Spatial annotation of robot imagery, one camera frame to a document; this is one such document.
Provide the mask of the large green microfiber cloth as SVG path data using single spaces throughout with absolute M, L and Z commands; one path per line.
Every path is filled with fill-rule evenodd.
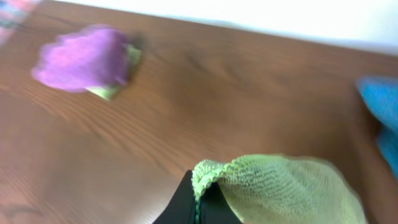
M 204 160 L 192 171 L 195 201 L 216 183 L 242 222 L 367 224 L 362 203 L 340 171 L 323 160 L 251 154 Z

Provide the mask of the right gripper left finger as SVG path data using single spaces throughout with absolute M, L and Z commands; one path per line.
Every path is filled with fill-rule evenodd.
M 196 202 L 192 188 L 192 171 L 188 170 L 164 211 L 153 224 L 195 224 Z

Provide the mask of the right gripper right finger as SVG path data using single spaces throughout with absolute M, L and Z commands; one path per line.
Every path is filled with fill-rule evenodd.
M 242 224 L 216 182 L 201 197 L 198 214 L 200 224 Z

